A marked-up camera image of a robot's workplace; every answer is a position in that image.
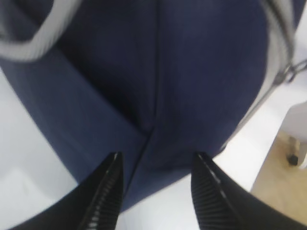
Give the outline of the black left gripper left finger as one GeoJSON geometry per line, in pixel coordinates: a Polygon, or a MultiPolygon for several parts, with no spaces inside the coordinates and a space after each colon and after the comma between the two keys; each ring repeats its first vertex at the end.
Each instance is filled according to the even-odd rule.
{"type": "Polygon", "coordinates": [[[122,153],[110,153],[73,191],[16,230],[113,230],[123,200],[122,153]]]}

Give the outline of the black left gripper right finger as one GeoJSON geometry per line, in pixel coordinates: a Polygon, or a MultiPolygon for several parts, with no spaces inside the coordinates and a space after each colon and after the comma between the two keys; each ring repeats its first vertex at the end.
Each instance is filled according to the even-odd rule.
{"type": "Polygon", "coordinates": [[[241,194],[204,153],[194,155],[192,201],[201,230],[288,230],[290,221],[272,208],[241,194]]]}

